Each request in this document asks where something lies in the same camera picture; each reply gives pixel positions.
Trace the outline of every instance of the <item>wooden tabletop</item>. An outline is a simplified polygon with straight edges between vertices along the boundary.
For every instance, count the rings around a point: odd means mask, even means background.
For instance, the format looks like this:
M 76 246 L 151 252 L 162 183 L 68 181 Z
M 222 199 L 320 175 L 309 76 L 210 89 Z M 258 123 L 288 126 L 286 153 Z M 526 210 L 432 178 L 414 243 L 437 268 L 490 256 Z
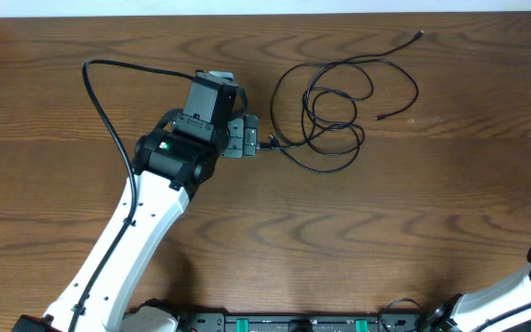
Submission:
M 219 160 L 141 279 L 131 305 L 167 298 L 230 312 L 377 311 L 409 297 L 431 306 L 478 291 L 525 264 L 531 244 L 531 14 L 0 19 L 0 330 L 43 314 L 84 262 L 113 213 L 124 166 L 83 87 L 88 58 L 194 73 L 235 74 L 259 138 L 273 132 L 277 79 L 305 61 L 382 52 L 375 94 L 360 104 L 366 141 L 346 170 L 307 172 L 277 151 Z M 276 107 L 301 137 L 301 93 L 289 77 Z M 101 103 L 133 151 L 189 83 L 92 67 Z M 326 85 L 369 87 L 353 70 Z M 325 97 L 321 113 L 351 115 Z M 323 144 L 341 147 L 350 136 Z M 302 161 L 337 166 L 307 149 Z

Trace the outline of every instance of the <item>white wall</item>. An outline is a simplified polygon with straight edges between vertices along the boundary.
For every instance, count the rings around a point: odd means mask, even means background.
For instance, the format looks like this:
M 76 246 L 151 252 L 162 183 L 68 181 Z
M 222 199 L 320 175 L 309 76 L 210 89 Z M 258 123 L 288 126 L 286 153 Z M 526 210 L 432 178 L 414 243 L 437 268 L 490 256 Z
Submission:
M 0 18 L 531 11 L 531 0 L 0 0 Z

